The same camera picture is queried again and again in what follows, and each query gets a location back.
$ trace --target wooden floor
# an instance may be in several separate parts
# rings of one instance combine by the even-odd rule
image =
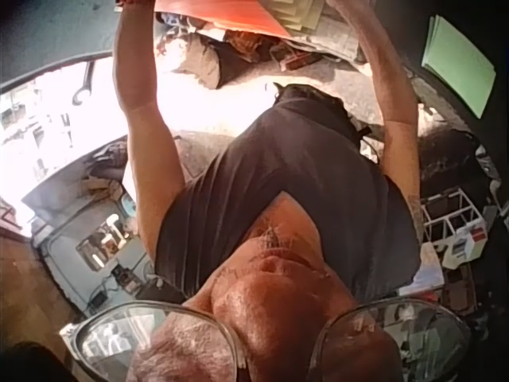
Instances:
[[[35,341],[61,360],[59,330],[75,317],[29,244],[0,237],[0,346]]]

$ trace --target green card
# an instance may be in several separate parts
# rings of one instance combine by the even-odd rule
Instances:
[[[429,20],[422,67],[450,86],[481,118],[495,82],[495,69],[480,50],[447,20]]]

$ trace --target dark gray t-shirt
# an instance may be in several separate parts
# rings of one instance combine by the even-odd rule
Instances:
[[[360,302],[410,283],[420,264],[410,211],[396,185],[359,153],[346,124],[310,99],[263,113],[173,202],[156,272],[194,295],[287,192],[311,216],[325,261]]]

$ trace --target raised arm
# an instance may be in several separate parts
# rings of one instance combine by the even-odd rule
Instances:
[[[327,0],[357,32],[370,63],[385,126],[383,172],[399,187],[422,240],[418,104],[396,49],[366,0]]]
[[[115,87],[129,125],[138,227],[152,259],[163,217],[185,186],[175,142],[157,107],[154,3],[125,1],[114,50]]]

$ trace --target eyeglass frame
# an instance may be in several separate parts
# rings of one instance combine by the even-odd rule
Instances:
[[[311,355],[311,360],[309,362],[308,367],[308,374],[306,376],[306,382],[323,382],[323,373],[321,371],[321,365],[320,360],[322,357],[322,352],[324,348],[324,341],[327,336],[328,331],[330,328],[336,324],[340,319],[347,317],[350,314],[357,314],[361,311],[368,310],[370,308],[376,308],[384,305],[391,305],[393,303],[418,303],[422,305],[427,305],[429,308],[434,308],[441,313],[447,314],[451,318],[453,318],[458,325],[458,327],[461,329],[462,333],[467,333],[470,336],[470,329],[466,325],[466,323],[461,320],[456,314],[454,314],[452,311],[446,309],[440,304],[437,304],[435,302],[426,301],[420,298],[409,298],[409,297],[393,297],[393,298],[385,298],[382,300],[377,300],[374,302],[369,302],[367,304],[360,305],[356,307],[353,310],[349,310],[345,313],[339,314],[338,316],[329,319],[323,328],[321,329],[320,333],[317,336],[317,339],[315,340],[315,344],[313,346],[313,352]],[[86,333],[88,333],[87,329],[90,329],[94,322],[98,321],[99,318],[102,316],[106,316],[107,314],[115,311],[120,310],[123,307],[126,306],[135,306],[137,308],[160,308],[163,310],[171,309],[172,312],[180,313],[180,314],[190,314],[196,318],[200,318],[205,320],[206,322],[212,323],[213,325],[217,326],[217,328],[220,330],[220,332],[223,334],[224,338],[227,340],[228,345],[231,349],[231,355],[233,356],[233,361],[235,362],[235,382],[252,382],[251,380],[251,374],[249,373],[249,368],[247,365],[247,359],[245,352],[243,350],[243,345],[239,340],[239,337],[237,336],[237,333],[230,328],[228,325],[222,323],[218,319],[216,319],[214,316],[208,313],[199,312],[192,308],[188,308],[186,306],[182,306],[179,304],[172,304],[170,302],[157,302],[157,301],[150,301],[150,300],[135,300],[135,301],[129,301],[124,302],[122,304],[119,304],[117,306],[112,306],[111,308],[108,308],[92,317],[89,317],[84,322],[81,322],[80,324],[73,325],[69,324],[65,326],[61,331],[60,335],[62,335],[62,332],[72,331],[71,333],[67,333],[68,336],[72,336],[72,340],[70,342],[65,341],[65,344],[68,348],[68,350],[73,355],[73,358],[75,361],[78,362],[80,367],[88,374],[89,377],[91,377],[93,380],[96,380],[98,382],[110,382],[106,379],[104,379],[97,371],[94,370],[92,366],[90,366],[89,362],[85,360],[85,357],[81,354],[78,347],[78,340],[82,338]],[[438,379],[433,380],[433,382],[442,382],[442,381],[448,381],[451,380],[453,376],[457,374],[457,369],[459,368],[459,365],[447,372],[446,374],[440,376]]]

